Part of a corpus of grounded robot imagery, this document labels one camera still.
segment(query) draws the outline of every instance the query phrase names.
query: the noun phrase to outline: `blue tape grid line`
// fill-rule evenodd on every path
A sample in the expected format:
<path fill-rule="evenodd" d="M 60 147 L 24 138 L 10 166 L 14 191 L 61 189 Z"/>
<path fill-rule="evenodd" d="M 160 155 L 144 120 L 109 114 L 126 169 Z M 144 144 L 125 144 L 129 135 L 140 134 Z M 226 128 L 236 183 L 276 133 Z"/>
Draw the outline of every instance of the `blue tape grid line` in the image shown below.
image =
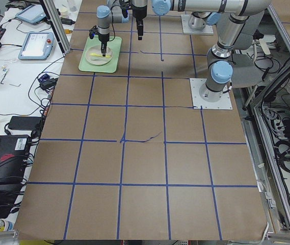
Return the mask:
<path fill-rule="evenodd" d="M 166 144 L 166 120 L 165 120 L 165 97 L 164 97 L 164 76 L 162 72 L 162 92 L 163 92 L 163 126 L 164 126 L 164 155 L 165 155 L 165 181 L 166 181 L 166 203 L 167 203 L 167 224 L 169 240 L 171 240 L 171 221 L 170 221 L 170 201 L 169 201 L 169 178 L 167 162 L 167 144 Z"/>
<path fill-rule="evenodd" d="M 134 18 L 131 19 L 131 30 L 133 29 L 134 25 Z M 133 32 L 130 32 L 130 46 L 129 51 L 131 52 L 132 47 L 132 39 L 133 39 Z M 129 54 L 129 63 L 128 63 L 128 79 L 127 79 L 127 86 L 126 86 L 126 98 L 125 104 L 128 105 L 128 93 L 129 93 L 129 84 L 130 84 L 130 65 L 131 65 L 131 53 Z M 128 106 L 125 107 L 125 119 L 124 119 L 124 132 L 121 139 L 125 140 L 126 134 L 126 125 L 128 119 Z M 121 160 L 121 173 L 120 173 L 120 187 L 119 187 L 119 205 L 118 205 L 118 221 L 117 221 L 117 232 L 116 232 L 116 239 L 118 240 L 120 237 L 120 213 L 121 213 L 121 199 L 122 199 L 122 180 L 123 180 L 123 164 L 124 164 L 124 149 L 125 149 L 125 142 L 123 142 L 122 147 L 122 160 Z"/>
<path fill-rule="evenodd" d="M 89 141 L 89 142 L 118 142 L 117 140 L 111 139 L 59 139 L 59 138 L 41 138 L 41 141 Z M 147 142 L 146 140 L 130 140 L 124 139 L 126 142 Z M 186 142 L 186 141 L 166 141 L 166 144 L 229 144 L 229 145 L 247 145 L 241 142 Z"/>
<path fill-rule="evenodd" d="M 95 79 L 95 76 L 93 76 L 93 79 L 92 79 L 92 85 L 91 85 L 91 88 L 90 88 L 88 104 L 90 104 L 90 99 L 91 99 L 91 96 L 92 96 L 92 91 L 93 91 L 93 86 L 94 86 L 94 79 Z M 70 213 L 71 213 L 71 207 L 72 207 L 72 201 L 73 201 L 74 188 L 75 188 L 75 183 L 76 183 L 76 180 L 77 180 L 78 167 L 79 167 L 81 152 L 82 152 L 82 148 L 83 148 L 83 142 L 84 142 L 83 140 L 84 140 L 85 131 L 86 131 L 86 124 L 87 124 L 87 119 L 88 119 L 89 107 L 90 106 L 88 105 L 87 106 L 87 110 L 86 110 L 83 134 L 82 134 L 82 138 L 81 138 L 81 142 L 80 142 L 80 148 L 79 148 L 79 153 L 78 153 L 77 164 L 76 164 L 75 171 L 74 171 L 74 178 L 73 178 L 73 184 L 72 184 L 72 191 L 71 191 L 69 209 L 68 209 L 67 220 L 66 220 L 65 230 L 64 230 L 64 235 L 63 235 L 63 239 L 64 240 L 67 237 L 67 231 L 68 231 L 68 227 L 69 227 L 69 219 L 70 219 Z"/>
<path fill-rule="evenodd" d="M 211 165 L 210 165 L 209 151 L 208 151 L 208 144 L 207 144 L 207 137 L 206 137 L 206 129 L 205 129 L 205 121 L 204 121 L 204 115 L 203 115 L 203 112 L 202 112 L 202 108 L 200 109 L 200 116 L 201 116 L 201 120 L 202 120 L 202 129 L 203 129 L 203 133 L 204 133 L 204 140 L 205 140 L 205 147 L 206 147 L 206 154 L 207 154 L 207 162 L 208 162 L 208 169 L 209 169 L 209 176 L 210 176 L 210 184 L 212 185 L 213 201 L 214 201 L 214 207 L 215 207 L 217 228 L 218 228 L 218 233 L 219 233 L 219 236 L 220 236 L 220 240 L 222 240 L 222 231 L 221 231 L 220 220 L 219 220 L 219 217 L 218 217 L 218 210 L 217 210 L 216 196 L 215 196 L 215 190 L 214 190 L 212 168 L 211 168 Z"/>
<path fill-rule="evenodd" d="M 193 49 L 193 43 L 191 39 L 191 48 L 192 48 L 192 54 L 173 54 L 173 53 L 163 53 L 163 45 L 162 45 L 162 27 L 161 27 L 161 17 L 159 17 L 159 23 L 160 23 L 160 53 L 148 53 L 148 54 L 160 54 L 161 60 L 163 61 L 163 55 L 188 55 L 192 56 L 193 58 L 193 63 L 194 63 L 194 70 L 195 70 L 195 76 L 197 76 L 196 73 L 196 62 L 195 62 L 195 56 L 206 56 L 206 55 L 198 55 L 194 54 L 194 49 Z M 256 185 L 214 185 L 213 184 L 213 178 L 212 178 L 212 171 L 210 167 L 210 161 L 209 161 L 209 153 L 208 153 L 208 145 L 209 144 L 246 144 L 246 143 L 237 143 L 237 142 L 207 142 L 206 140 L 206 134 L 205 134 L 205 126 L 204 126 L 204 120 L 203 120 L 203 115 L 202 115 L 202 110 L 201 110 L 201 117 L 202 117 L 202 123 L 203 123 L 203 131 L 204 131 L 204 140 L 205 142 L 178 142 L 178 141 L 167 141 L 166 140 L 166 119 L 165 119 L 165 97 L 164 97 L 164 79 L 170 79 L 170 78 L 164 78 L 164 74 L 162 72 L 161 77 L 153 77 L 157 79 L 162 79 L 162 91 L 163 91 L 163 106 L 135 106 L 135 105 L 128 105 L 128 88 L 129 88 L 129 79 L 131 78 L 130 76 L 130 60 L 131 60 L 131 54 L 132 53 L 137 53 L 137 52 L 132 52 L 131 51 L 131 45 L 132 45 L 132 34 L 133 31 L 133 18 L 131 19 L 131 31 L 126 31 L 130 32 L 130 47 L 129 47 L 129 52 L 123 52 L 123 53 L 129 53 L 129 64 L 128 64 L 128 75 L 127 76 L 113 76 L 113 75 L 96 75 L 95 73 L 92 75 L 75 75 L 75 74 L 61 74 L 61 76 L 86 76 L 86 77 L 92 77 L 93 83 L 91 85 L 91 90 L 89 94 L 89 99 L 87 104 L 66 104 L 66 103 L 52 103 L 52 105 L 73 105 L 73 106 L 87 106 L 87 112 L 85 116 L 85 122 L 84 122 L 84 128 L 83 128 L 83 133 L 82 133 L 82 138 L 81 139 L 41 139 L 41 140 L 62 140 L 62 141 L 80 141 L 80 150 L 78 153 L 78 159 L 76 163 L 76 168 L 75 168 L 75 174 L 74 174 L 74 179 L 73 182 L 29 182 L 29 184 L 35 184 L 35 185 L 41 185 L 41 184 L 47 184 L 47 185 L 72 185 L 72 191 L 71 191 L 71 196 L 70 196 L 70 203 L 69 203 L 69 209 L 68 209 L 68 214 L 67 214 L 67 220 L 66 220 L 66 226 L 65 226 L 65 232 L 64 232 L 64 237 L 63 239 L 66 239 L 67 236 L 67 231 L 68 231 L 68 226 L 69 226 L 69 219 L 70 219 L 70 213 L 71 213 L 71 208 L 72 208 L 72 202 L 73 202 L 73 195 L 74 195 L 74 189 L 76 185 L 88 185 L 88 186 L 119 186 L 119 203 L 118 203 L 118 217 L 117 217 L 117 239 L 119 239 L 119 233 L 120 233 L 120 213 L 121 213 L 121 199 L 122 199 L 122 187 L 123 186 L 160 186 L 160 187 L 166 187 L 166 195 L 167 195 L 167 218 L 168 218 L 168 235 L 169 239 L 171 239 L 171 224 L 170 224 L 170 210 L 169 210 L 169 187 L 207 187 L 207 188 L 212 188 L 213 191 L 213 198 L 214 198 L 214 206 L 215 206 L 215 212 L 216 212 L 216 219 L 217 219 L 217 224 L 218 224 L 218 230 L 219 230 L 219 237 L 222 240 L 222 234 L 221 234 L 221 228 L 220 228 L 220 223 L 219 223 L 219 217 L 218 217 L 218 211 L 217 211 L 217 203 L 216 203 L 216 197 L 215 197 L 215 191 L 214 188 L 221 188 L 221 187 L 229 187 L 229 188 L 256 188 Z M 164 33 L 164 34 L 181 34 L 182 33 Z M 127 78 L 127 93 L 126 93 L 126 105 L 92 105 L 90 103 L 91 101 L 91 95 L 93 91 L 93 84 L 94 84 L 94 79 L 95 77 L 125 77 Z M 89 108 L 90 106 L 112 106 L 112 107 L 125 107 L 125 125 L 124 125 L 124 142 L 123 142 L 123 147 L 122 147 L 122 157 L 121 157 L 121 172 L 120 172 L 120 183 L 79 183 L 76 181 L 77 178 L 77 172 L 78 172 L 78 166 L 80 163 L 80 157 L 81 157 L 81 152 L 82 152 L 82 147 L 83 147 L 83 142 L 84 141 L 90 141 L 90 142 L 117 142 L 116 140 L 102 140 L 102 139 L 84 139 L 85 136 L 85 130 L 86 130 L 86 124 L 87 124 L 87 119 L 88 119 L 88 114 L 89 114 Z M 165 172 L 166 172 L 166 183 L 165 184 L 137 184 L 137 183 L 122 183 L 123 182 L 123 162 L 124 162 L 124 149 L 125 149 L 125 142 L 129 141 L 125 139 L 125 132 L 126 132 L 126 124 L 127 124 L 127 110 L 128 107 L 159 107 L 163 108 L 163 123 L 164 123 L 164 147 L 165 147 Z M 209 166 L 209 174 L 210 174 L 210 179 L 211 179 L 211 184 L 210 185 L 192 185 L 192 184 L 169 184 L 168 183 L 168 159 L 167 159 L 167 144 L 204 144 L 206 146 L 206 154 L 207 154 L 207 161 L 208 161 L 208 166 Z"/>
<path fill-rule="evenodd" d="M 196 184 L 140 184 L 140 183 L 87 183 L 30 181 L 31 185 L 97 185 L 97 186 L 154 186 L 154 187 L 209 187 L 209 188 L 257 188 L 257 185 L 196 185 Z"/>

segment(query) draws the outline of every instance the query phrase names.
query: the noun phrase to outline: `green tray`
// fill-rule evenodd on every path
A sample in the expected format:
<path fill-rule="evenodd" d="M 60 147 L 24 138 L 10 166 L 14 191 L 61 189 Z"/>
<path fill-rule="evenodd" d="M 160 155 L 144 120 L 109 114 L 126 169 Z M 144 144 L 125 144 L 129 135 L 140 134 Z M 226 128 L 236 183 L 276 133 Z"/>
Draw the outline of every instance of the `green tray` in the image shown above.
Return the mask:
<path fill-rule="evenodd" d="M 112 60 L 105 65 L 92 65 L 87 62 L 85 55 L 87 50 L 90 47 L 101 45 L 100 41 L 98 40 L 98 36 L 95 36 L 94 39 L 87 38 L 87 42 L 83 51 L 82 58 L 80 59 L 79 63 L 79 70 L 81 71 L 90 71 L 90 72 L 105 72 L 105 73 L 114 73 L 118 66 L 120 48 L 121 48 L 122 38 L 115 37 L 113 41 L 108 42 L 108 47 L 113 52 Z"/>

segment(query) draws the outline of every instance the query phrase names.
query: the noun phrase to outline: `tablet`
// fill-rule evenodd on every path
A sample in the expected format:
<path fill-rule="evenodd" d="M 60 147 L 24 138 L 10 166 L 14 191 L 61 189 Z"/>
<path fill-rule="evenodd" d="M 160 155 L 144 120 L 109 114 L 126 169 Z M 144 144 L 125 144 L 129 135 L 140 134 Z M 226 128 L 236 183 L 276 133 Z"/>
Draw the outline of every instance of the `tablet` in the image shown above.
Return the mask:
<path fill-rule="evenodd" d="M 46 15 L 41 5 L 30 5 L 16 14 L 16 18 L 26 21 L 29 24 L 38 24 Z"/>
<path fill-rule="evenodd" d="M 52 32 L 28 32 L 19 52 L 20 60 L 46 60 L 54 42 Z"/>

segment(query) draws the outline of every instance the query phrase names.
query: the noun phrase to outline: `metal mounting plate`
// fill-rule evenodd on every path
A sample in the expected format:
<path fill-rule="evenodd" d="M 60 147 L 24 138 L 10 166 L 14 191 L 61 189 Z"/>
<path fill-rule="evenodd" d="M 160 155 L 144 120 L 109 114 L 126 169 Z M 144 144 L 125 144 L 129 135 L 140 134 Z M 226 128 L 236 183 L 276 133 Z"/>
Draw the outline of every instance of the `metal mounting plate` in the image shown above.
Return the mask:
<path fill-rule="evenodd" d="M 182 14 L 181 15 L 181 22 L 182 22 L 182 29 L 183 34 L 189 35 L 205 35 L 211 36 L 214 34 L 213 28 L 211 26 L 206 25 L 203 30 L 193 30 L 188 26 L 188 21 L 190 19 L 190 14 Z"/>
<path fill-rule="evenodd" d="M 190 78 L 192 104 L 195 109 L 215 109 L 215 110 L 232 110 L 232 103 L 229 93 L 224 93 L 221 99 L 217 102 L 208 102 L 204 100 L 200 94 L 199 89 L 201 85 L 206 82 L 204 78 Z"/>

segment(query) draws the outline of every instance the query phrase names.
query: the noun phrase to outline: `screwdriver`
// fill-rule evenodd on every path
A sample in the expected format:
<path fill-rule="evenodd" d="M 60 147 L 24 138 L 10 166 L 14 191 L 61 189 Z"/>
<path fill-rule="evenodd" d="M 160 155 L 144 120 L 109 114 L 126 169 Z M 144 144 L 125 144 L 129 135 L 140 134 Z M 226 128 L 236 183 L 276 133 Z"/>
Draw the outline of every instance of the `screwdriver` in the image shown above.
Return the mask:
<path fill-rule="evenodd" d="M 72 33 L 72 30 L 64 29 L 64 33 L 65 33 L 65 34 L 70 34 L 70 33 Z"/>

